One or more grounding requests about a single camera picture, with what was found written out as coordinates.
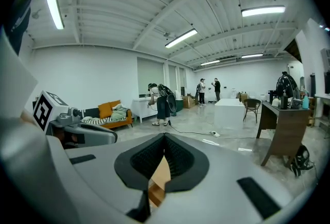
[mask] window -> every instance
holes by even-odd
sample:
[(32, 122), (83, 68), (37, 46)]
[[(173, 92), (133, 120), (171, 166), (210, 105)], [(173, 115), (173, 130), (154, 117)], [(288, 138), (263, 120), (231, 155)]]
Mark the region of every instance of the window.
[(170, 75), (170, 90), (174, 93), (174, 91), (177, 90), (176, 72), (175, 72), (175, 67), (172, 65), (169, 65), (169, 75)]
[(180, 67), (179, 72), (180, 72), (180, 87), (186, 87), (185, 70)]
[(138, 58), (138, 86), (139, 95), (148, 94), (148, 84), (164, 84), (163, 63)]

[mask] person in white shirt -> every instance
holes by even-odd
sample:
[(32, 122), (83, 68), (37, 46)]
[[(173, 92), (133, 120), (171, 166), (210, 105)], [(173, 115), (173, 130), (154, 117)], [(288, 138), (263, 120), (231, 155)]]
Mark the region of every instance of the person in white shirt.
[(153, 105), (157, 103), (157, 121), (153, 122), (152, 125), (159, 126), (159, 121), (161, 119), (164, 120), (164, 126), (167, 126), (167, 118), (170, 117), (171, 111), (170, 107), (166, 101), (165, 97), (159, 97), (159, 88), (157, 84), (150, 83), (148, 85), (148, 89), (150, 91), (151, 100), (149, 105)]
[(204, 83), (204, 78), (201, 79), (200, 82), (200, 91), (199, 91), (199, 95), (200, 95), (200, 105), (206, 105), (205, 104), (205, 100), (204, 100), (204, 96), (205, 96), (205, 83)]

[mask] black chair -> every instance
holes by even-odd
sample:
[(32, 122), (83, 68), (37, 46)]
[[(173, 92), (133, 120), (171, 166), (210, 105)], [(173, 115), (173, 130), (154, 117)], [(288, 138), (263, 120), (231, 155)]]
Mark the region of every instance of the black chair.
[(260, 107), (261, 101), (259, 99), (253, 99), (253, 98), (247, 98), (244, 100), (244, 105), (245, 105), (245, 116), (243, 121), (246, 118), (246, 114), (248, 111), (253, 111), (256, 114), (256, 123), (257, 121), (257, 114), (258, 114), (258, 109)]

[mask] blanket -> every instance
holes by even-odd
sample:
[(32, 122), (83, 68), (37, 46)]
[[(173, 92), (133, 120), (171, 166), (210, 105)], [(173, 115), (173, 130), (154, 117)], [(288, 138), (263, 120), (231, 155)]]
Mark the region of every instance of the blanket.
[(122, 104), (118, 104), (117, 106), (112, 108), (113, 113), (111, 115), (112, 121), (118, 121), (123, 118), (126, 118), (126, 111), (127, 108), (125, 108)]
[(81, 120), (81, 122), (94, 124), (94, 125), (103, 125), (106, 123), (116, 123), (116, 122), (122, 122), (122, 121), (126, 120), (127, 108), (122, 106), (122, 104), (118, 104), (117, 106), (113, 107), (112, 110), (113, 110), (113, 113), (112, 113), (111, 117), (100, 119), (100, 118), (93, 118), (90, 116), (86, 116)]

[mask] white pedestal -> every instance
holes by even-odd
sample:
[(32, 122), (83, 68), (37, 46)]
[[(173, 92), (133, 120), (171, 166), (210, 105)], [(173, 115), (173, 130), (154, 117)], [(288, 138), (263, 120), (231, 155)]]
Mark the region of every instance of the white pedestal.
[(142, 123), (143, 118), (157, 115), (157, 104), (149, 106), (148, 108), (148, 102), (150, 100), (150, 97), (133, 100), (131, 111), (133, 114), (140, 117), (140, 123)]
[(230, 133), (243, 128), (245, 106), (237, 98), (220, 99), (214, 110), (214, 128), (218, 133)]

